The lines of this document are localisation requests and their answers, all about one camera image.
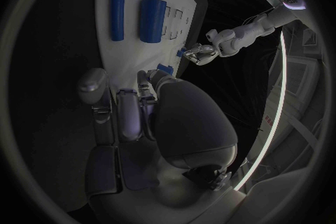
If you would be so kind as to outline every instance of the blue cylindrical handle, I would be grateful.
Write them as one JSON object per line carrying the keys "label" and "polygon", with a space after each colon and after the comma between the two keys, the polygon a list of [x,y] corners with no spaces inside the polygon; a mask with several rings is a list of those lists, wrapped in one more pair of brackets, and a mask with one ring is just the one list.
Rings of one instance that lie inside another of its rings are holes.
{"label": "blue cylindrical handle", "polygon": [[161,42],[167,2],[142,0],[140,18],[140,40],[146,43]]}
{"label": "blue cylindrical handle", "polygon": [[125,0],[110,0],[110,28],[113,41],[124,40]]}

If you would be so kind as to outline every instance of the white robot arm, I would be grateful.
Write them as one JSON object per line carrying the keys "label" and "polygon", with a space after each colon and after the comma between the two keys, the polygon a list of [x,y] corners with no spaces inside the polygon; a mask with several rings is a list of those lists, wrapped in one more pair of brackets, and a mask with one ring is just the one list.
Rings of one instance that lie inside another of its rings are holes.
{"label": "white robot arm", "polygon": [[206,34],[212,46],[196,44],[183,56],[199,66],[211,62],[218,55],[230,57],[237,54],[241,48],[253,44],[258,36],[269,35],[275,31],[275,28],[293,20],[297,20],[297,17],[286,6],[280,4],[269,14],[257,15],[250,24],[219,33],[212,29]]}

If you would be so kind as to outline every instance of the white panel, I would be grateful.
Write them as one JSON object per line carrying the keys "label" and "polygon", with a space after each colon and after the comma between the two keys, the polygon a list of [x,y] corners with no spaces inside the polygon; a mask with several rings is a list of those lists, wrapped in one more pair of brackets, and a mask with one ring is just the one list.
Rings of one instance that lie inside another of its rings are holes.
{"label": "white panel", "polygon": [[141,0],[125,0],[124,40],[112,41],[109,31],[109,0],[96,0],[96,27],[104,68],[110,77],[113,95],[123,87],[137,89],[137,72],[156,69],[159,63],[178,70],[178,59],[171,51],[182,48],[189,33],[196,3],[194,0],[163,0],[167,6],[183,11],[179,34],[174,40],[163,39],[149,44],[139,39],[139,13]]}

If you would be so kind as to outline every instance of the black backdrop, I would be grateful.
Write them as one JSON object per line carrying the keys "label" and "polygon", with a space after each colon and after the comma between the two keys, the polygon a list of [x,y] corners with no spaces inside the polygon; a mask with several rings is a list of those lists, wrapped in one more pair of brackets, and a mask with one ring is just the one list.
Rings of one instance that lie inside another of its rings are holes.
{"label": "black backdrop", "polygon": [[[266,0],[208,0],[198,42],[209,44],[206,33],[241,25],[250,16],[268,10]],[[260,127],[268,88],[268,71],[280,42],[281,27],[259,37],[232,57],[217,57],[204,66],[190,63],[180,78],[209,94],[226,113],[238,136],[238,154],[228,168],[234,174],[249,153]]]}

